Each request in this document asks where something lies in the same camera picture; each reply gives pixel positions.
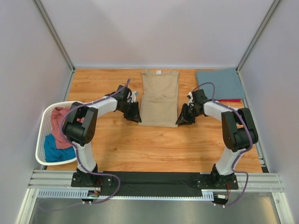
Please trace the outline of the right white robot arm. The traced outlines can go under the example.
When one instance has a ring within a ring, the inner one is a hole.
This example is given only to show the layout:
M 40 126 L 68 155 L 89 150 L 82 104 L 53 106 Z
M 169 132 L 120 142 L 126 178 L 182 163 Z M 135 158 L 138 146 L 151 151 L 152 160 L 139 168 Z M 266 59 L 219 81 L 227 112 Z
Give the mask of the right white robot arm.
M 208 99 L 203 90 L 192 91 L 187 96 L 188 103 L 183 104 L 176 125 L 191 125 L 200 115 L 213 117 L 221 121 L 222 138 L 225 144 L 221 158 L 212 167 L 209 174 L 194 176 L 200 189 L 237 189 L 235 167 L 242 155 L 258 142 L 258 134 L 249 108 L 235 109 Z

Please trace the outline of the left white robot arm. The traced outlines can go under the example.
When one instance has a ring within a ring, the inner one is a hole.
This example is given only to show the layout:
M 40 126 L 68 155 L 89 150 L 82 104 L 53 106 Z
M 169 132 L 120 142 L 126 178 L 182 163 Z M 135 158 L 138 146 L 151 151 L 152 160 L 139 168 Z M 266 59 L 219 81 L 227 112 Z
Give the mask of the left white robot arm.
M 109 112 L 120 111 L 124 119 L 140 123 L 138 92 L 120 85 L 116 92 L 90 103 L 72 103 L 69 112 L 62 118 L 60 128 L 63 137 L 73 146 L 77 158 L 77 169 L 73 173 L 71 186 L 99 187 L 103 175 L 93 157 L 92 140 L 97 119 Z

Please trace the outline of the beige t shirt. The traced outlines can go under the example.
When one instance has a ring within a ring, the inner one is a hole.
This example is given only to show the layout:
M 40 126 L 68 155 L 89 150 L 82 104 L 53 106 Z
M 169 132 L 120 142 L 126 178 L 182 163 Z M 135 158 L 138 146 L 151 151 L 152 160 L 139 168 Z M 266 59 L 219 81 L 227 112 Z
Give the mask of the beige t shirt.
M 145 70 L 139 126 L 177 128 L 179 72 Z

